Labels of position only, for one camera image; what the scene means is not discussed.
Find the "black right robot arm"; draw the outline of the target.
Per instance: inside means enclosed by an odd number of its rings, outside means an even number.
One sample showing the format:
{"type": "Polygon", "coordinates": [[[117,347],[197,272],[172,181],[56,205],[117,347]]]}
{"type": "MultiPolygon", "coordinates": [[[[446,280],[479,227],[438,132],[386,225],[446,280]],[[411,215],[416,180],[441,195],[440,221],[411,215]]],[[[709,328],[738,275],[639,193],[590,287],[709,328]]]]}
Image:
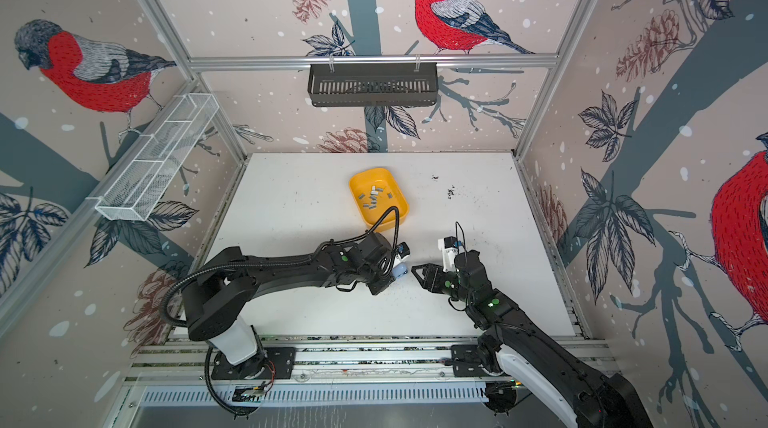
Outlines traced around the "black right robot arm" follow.
{"type": "Polygon", "coordinates": [[[435,264],[412,269],[421,287],[462,302],[482,331],[480,365],[521,382],[567,427],[650,427],[634,386],[582,362],[542,331],[520,306],[489,280],[480,253],[454,259],[455,269],[435,264]]]}

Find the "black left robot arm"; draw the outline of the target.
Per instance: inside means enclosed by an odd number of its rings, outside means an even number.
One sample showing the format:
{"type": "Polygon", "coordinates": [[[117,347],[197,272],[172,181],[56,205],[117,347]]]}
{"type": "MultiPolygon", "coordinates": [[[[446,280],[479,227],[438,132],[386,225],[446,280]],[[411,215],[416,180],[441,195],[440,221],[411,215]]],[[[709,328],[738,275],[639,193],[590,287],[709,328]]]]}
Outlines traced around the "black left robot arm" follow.
{"type": "Polygon", "coordinates": [[[241,317],[252,299],[298,288],[349,292],[359,284],[376,296],[395,281],[394,268],[409,255],[407,243],[389,242],[376,232],[330,240],[298,256],[264,258],[226,248],[179,283],[181,326],[190,340],[212,344],[239,365],[259,351],[254,331],[241,317]]]}

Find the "yellow plastic tray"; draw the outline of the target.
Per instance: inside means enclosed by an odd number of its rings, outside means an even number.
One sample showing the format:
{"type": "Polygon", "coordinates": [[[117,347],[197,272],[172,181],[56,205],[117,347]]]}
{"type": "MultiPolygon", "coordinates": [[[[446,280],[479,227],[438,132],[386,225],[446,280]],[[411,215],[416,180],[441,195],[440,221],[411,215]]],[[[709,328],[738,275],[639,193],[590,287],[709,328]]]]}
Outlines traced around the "yellow plastic tray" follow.
{"type": "Polygon", "coordinates": [[[381,218],[385,211],[395,207],[402,225],[409,213],[408,202],[394,176],[385,168],[373,168],[354,175],[349,189],[355,199],[358,212],[368,228],[381,218]],[[379,189],[378,196],[371,195],[371,187],[379,189]]]}

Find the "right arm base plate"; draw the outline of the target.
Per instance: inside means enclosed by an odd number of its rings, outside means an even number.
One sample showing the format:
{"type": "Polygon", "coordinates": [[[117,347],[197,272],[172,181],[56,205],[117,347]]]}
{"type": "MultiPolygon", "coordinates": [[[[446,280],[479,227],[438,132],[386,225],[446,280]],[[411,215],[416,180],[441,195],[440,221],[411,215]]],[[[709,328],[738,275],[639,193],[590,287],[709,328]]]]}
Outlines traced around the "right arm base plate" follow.
{"type": "Polygon", "coordinates": [[[452,345],[449,361],[453,376],[456,378],[500,377],[504,375],[503,371],[489,368],[483,364],[476,345],[452,345]]]}

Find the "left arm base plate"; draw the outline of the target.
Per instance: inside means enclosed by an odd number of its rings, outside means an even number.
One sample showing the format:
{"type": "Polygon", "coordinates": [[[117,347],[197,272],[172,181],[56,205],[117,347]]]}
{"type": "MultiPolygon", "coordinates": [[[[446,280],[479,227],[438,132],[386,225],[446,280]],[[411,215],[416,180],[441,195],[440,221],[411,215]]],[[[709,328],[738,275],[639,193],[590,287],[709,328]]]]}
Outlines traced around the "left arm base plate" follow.
{"type": "Polygon", "coordinates": [[[254,357],[238,365],[229,363],[224,355],[217,354],[212,362],[213,380],[287,380],[291,378],[296,349],[294,347],[267,347],[254,357]]]}

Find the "aluminium mounting rail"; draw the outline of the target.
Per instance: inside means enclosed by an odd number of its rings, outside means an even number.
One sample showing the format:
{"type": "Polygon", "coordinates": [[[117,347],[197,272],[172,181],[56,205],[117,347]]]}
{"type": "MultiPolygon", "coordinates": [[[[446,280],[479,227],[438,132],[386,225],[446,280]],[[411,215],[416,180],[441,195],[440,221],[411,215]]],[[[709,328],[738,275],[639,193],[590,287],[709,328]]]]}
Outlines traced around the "aluminium mounting rail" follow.
{"type": "Polygon", "coordinates": [[[276,339],[267,347],[294,347],[287,380],[213,380],[205,346],[177,340],[145,349],[130,369],[130,404],[139,407],[212,406],[218,395],[238,408],[335,405],[485,403],[491,393],[524,397],[509,375],[456,378],[450,347],[471,338],[399,340],[276,339]]]}

